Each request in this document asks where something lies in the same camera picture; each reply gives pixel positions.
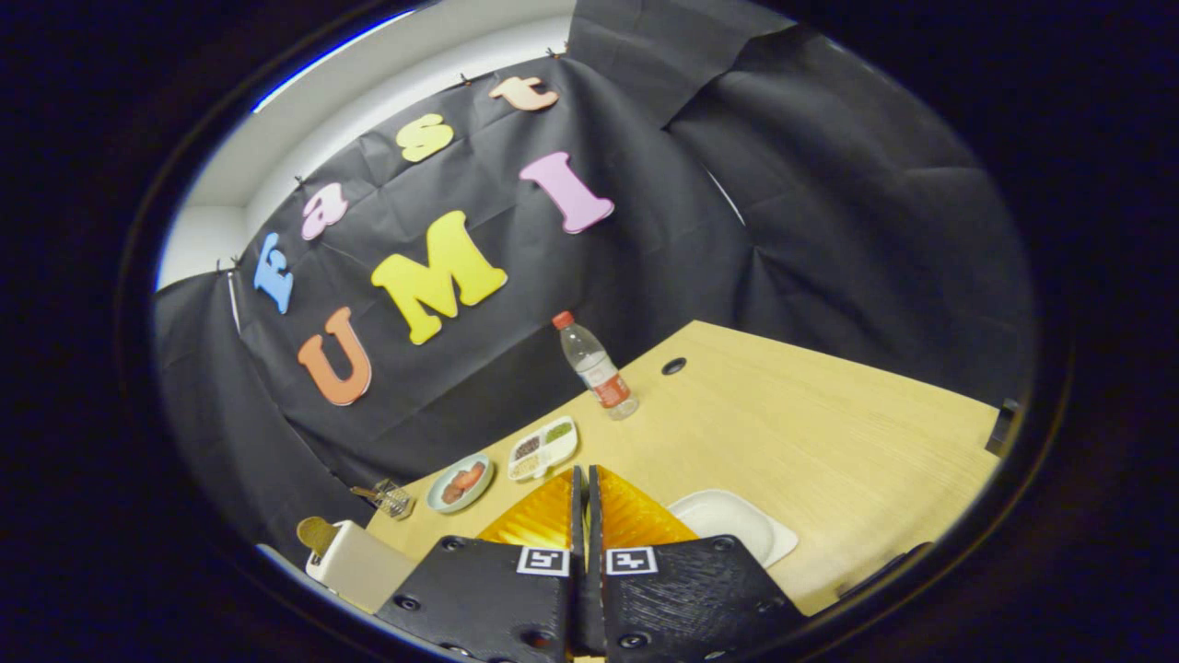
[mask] foam letter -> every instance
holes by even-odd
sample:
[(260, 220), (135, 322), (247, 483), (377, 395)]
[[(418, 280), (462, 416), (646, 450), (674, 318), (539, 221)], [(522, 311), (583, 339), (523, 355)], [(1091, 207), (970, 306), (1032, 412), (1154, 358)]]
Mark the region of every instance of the foam letter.
[(569, 235), (581, 232), (614, 211), (613, 201), (594, 196), (569, 170), (568, 152), (553, 152), (532, 162), (520, 171), (520, 179), (540, 184), (565, 215), (562, 228)]
[(323, 336), (318, 334), (311, 336), (298, 350), (298, 362), (307, 367), (320, 393), (332, 405), (353, 405), (356, 399), (364, 395), (369, 383), (373, 382), (373, 365), (369, 363), (364, 347), (348, 322), (351, 315), (351, 309), (343, 307), (331, 314), (324, 324), (324, 329), (340, 341), (348, 361), (353, 363), (353, 375), (348, 380), (341, 380), (328, 363), (328, 357), (323, 354)]
[(401, 127), (397, 145), (404, 147), (401, 156), (407, 162), (417, 163), (450, 144), (454, 130), (442, 124), (442, 116), (424, 114)]
[(262, 289), (274, 297), (278, 304), (278, 313), (286, 313), (286, 304), (291, 298), (291, 288), (295, 285), (294, 274), (278, 274), (286, 269), (286, 256), (275, 248), (278, 244), (278, 234), (271, 232), (262, 241), (262, 251), (258, 252), (258, 267), (253, 270), (253, 289)]
[(536, 91), (532, 87), (534, 85), (540, 85), (541, 80), (536, 77), (527, 78), (520, 80), (520, 77), (513, 76), (512, 78), (505, 79), (503, 83), (496, 85), (492, 92), (490, 97), (494, 99), (496, 97), (503, 97), (521, 111), (539, 111), (541, 109), (547, 109), (556, 103), (561, 97), (549, 90), (544, 94), (536, 94)]
[(303, 238), (310, 242), (323, 232), (323, 229), (344, 217), (348, 201), (344, 199), (344, 188), (338, 182), (320, 189), (303, 205)]
[(373, 284), (388, 290), (409, 323), (409, 340), (416, 346), (442, 329), (442, 321), (426, 313), (423, 303), (447, 317), (459, 315), (452, 278), (459, 282), (459, 298), (468, 307), (508, 282), (507, 273), (492, 267), (470, 241), (466, 221), (467, 215), (455, 210), (430, 224), (426, 231), (428, 267), (394, 254), (373, 270)]

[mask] plastic bottle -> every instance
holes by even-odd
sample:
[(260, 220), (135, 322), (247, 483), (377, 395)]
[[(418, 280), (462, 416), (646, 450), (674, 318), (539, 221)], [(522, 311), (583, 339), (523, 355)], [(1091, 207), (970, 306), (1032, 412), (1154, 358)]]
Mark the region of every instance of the plastic bottle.
[(565, 310), (553, 317), (553, 327), (561, 333), (561, 349), (573, 370), (606, 408), (611, 419), (626, 419), (639, 408), (639, 400), (623, 381), (623, 375), (610, 360), (606, 349), (588, 329), (573, 322), (573, 314)]

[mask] white tray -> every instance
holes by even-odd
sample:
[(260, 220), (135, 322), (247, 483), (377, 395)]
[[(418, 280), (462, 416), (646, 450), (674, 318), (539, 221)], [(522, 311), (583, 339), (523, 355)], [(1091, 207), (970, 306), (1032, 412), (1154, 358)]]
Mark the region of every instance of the white tray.
[[(546, 442), (545, 435), (547, 435), (553, 427), (560, 426), (561, 424), (568, 424), (569, 432), (561, 435), (560, 438), (556, 438), (551, 442)], [(515, 460), (516, 449), (520, 448), (522, 444), (527, 442), (534, 436), (540, 438), (540, 446), (528, 455), (521, 458), (520, 460)], [(515, 479), (516, 481), (528, 481), (531, 479), (540, 479), (541, 477), (545, 475), (546, 472), (548, 472), (549, 467), (554, 465), (560, 465), (561, 462), (568, 460), (568, 458), (573, 455), (573, 452), (577, 451), (577, 448), (578, 448), (578, 425), (573, 422), (573, 418), (562, 416), (560, 419), (554, 419), (553, 421), (549, 421), (548, 424), (541, 426), (540, 428), (536, 428), (532, 433), (528, 433), (527, 435), (521, 438), (516, 444), (512, 445), (512, 451), (508, 453), (508, 477)], [(539, 461), (536, 470), (531, 474), (516, 474), (514, 471), (516, 464), (532, 457), (536, 457), (536, 460)]]
[(698, 537), (737, 537), (763, 569), (798, 545), (798, 534), (729, 491), (692, 493), (676, 500), (667, 511)]

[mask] plate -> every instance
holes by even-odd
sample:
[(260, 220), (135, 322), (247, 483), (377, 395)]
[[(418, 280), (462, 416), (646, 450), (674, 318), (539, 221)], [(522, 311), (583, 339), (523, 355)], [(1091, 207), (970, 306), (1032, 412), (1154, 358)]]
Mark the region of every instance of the plate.
[[(454, 504), (442, 501), (442, 491), (450, 485), (450, 481), (453, 481), (460, 472), (465, 472), (474, 467), (476, 462), (482, 462), (486, 468), (483, 470), (483, 475), (479, 478), (479, 481), (476, 481), (469, 491), (462, 493), (462, 497), (455, 500)], [(430, 492), (426, 494), (426, 504), (439, 513), (454, 513), (455, 511), (462, 511), (483, 494), (483, 491), (487, 490), (487, 485), (492, 483), (492, 477), (494, 474), (495, 464), (492, 462), (492, 459), (487, 458), (487, 454), (475, 453), (468, 455), (450, 467), (447, 467), (446, 472), (439, 475), (439, 478), (434, 481), (434, 485), (430, 486)]]
[(798, 545), (798, 534), (729, 491), (692, 493), (676, 500), (667, 511), (698, 537), (737, 537), (763, 569), (768, 569)]

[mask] bottle label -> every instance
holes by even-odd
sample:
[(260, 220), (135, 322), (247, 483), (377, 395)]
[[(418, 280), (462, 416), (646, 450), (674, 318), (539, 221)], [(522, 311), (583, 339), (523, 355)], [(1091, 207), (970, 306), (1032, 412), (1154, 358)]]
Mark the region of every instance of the bottle label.
[(590, 370), (578, 373), (602, 407), (610, 408), (631, 398), (631, 388), (623, 381), (623, 374), (614, 362), (606, 357)]

